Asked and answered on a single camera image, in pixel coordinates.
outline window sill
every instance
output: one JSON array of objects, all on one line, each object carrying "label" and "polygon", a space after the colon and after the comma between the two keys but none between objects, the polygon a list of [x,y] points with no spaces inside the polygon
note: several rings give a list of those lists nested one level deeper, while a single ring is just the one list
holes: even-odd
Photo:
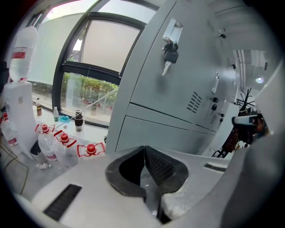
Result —
[{"label": "window sill", "polygon": [[[36,107],[33,106],[33,112],[34,112],[36,123],[37,124],[47,124],[48,126],[55,124],[53,120],[53,113],[45,109],[41,109],[41,110],[42,110],[42,115],[38,116]],[[78,142],[83,143],[83,144],[88,144],[90,142],[104,143],[104,137],[108,133],[108,129],[92,126],[89,124],[84,124],[82,132],[77,132],[75,130],[74,120],[70,120],[69,123],[66,123],[56,129],[56,131],[59,131],[59,130],[63,130],[65,133],[76,138]]]}]

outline ceiling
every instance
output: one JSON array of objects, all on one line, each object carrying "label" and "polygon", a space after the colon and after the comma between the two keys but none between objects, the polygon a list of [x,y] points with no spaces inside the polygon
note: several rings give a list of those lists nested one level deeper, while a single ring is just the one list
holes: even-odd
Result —
[{"label": "ceiling", "polygon": [[[205,1],[227,36],[228,48],[239,57],[236,62],[240,70],[240,87],[261,90],[281,58],[281,51],[270,28],[242,0]],[[257,77],[263,77],[264,83],[256,83]]]}]

